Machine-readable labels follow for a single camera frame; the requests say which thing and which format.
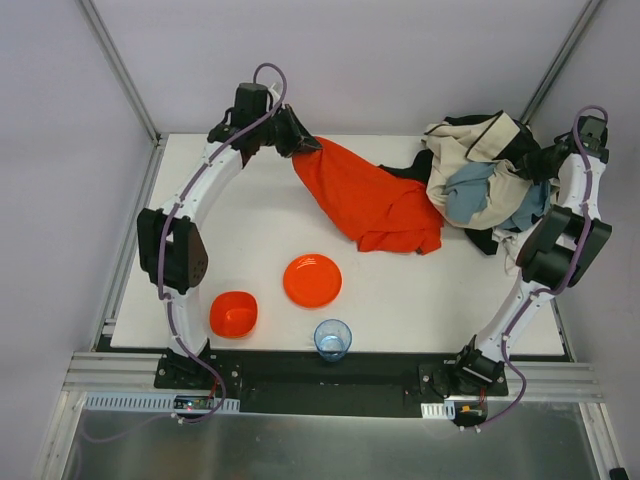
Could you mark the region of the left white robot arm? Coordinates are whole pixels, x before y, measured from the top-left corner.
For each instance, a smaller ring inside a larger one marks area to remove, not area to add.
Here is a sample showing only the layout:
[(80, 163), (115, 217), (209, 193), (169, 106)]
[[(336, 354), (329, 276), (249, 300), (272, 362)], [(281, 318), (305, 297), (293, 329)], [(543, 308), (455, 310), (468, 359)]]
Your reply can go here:
[(161, 207), (138, 214), (140, 266), (165, 304), (169, 350), (177, 355), (198, 356), (208, 343), (199, 285), (209, 257), (200, 225), (213, 203), (262, 147), (275, 148), (283, 158), (322, 149), (283, 100), (282, 92), (265, 85), (240, 84), (189, 178)]

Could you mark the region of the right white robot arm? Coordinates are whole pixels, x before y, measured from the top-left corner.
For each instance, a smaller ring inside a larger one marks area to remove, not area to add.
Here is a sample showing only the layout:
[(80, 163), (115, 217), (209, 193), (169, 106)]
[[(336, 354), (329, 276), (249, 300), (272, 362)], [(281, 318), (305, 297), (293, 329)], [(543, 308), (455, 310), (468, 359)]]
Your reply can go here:
[(517, 280), (493, 319), (447, 367), (448, 394), (506, 393), (505, 370), (516, 340), (537, 312), (574, 287), (612, 233), (599, 211), (599, 185), (609, 162), (608, 114), (581, 109), (571, 130), (545, 150), (560, 182), (557, 202), (520, 249)]

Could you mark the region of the orange cloth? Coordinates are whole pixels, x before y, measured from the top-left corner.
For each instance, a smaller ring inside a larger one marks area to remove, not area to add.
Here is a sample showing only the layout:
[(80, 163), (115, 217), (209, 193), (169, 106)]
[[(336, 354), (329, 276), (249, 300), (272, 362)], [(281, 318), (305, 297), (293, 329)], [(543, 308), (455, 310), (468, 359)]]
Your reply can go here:
[(293, 157), (294, 171), (360, 252), (426, 255), (441, 248), (444, 220), (427, 185), (396, 178), (328, 139), (319, 142), (321, 150)]

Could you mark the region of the black and cream mesh jacket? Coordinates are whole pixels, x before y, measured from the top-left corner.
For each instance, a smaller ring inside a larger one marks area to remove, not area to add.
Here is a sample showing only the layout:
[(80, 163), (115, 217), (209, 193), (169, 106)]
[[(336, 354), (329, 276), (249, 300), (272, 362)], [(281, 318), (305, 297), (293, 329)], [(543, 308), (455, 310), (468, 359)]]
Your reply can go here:
[(489, 116), (448, 117), (428, 125), (422, 142), (434, 154), (426, 194), (445, 220), (445, 183), (462, 167), (472, 162), (507, 161), (510, 171), (517, 175), (516, 163), (540, 149), (531, 131), (503, 111)]

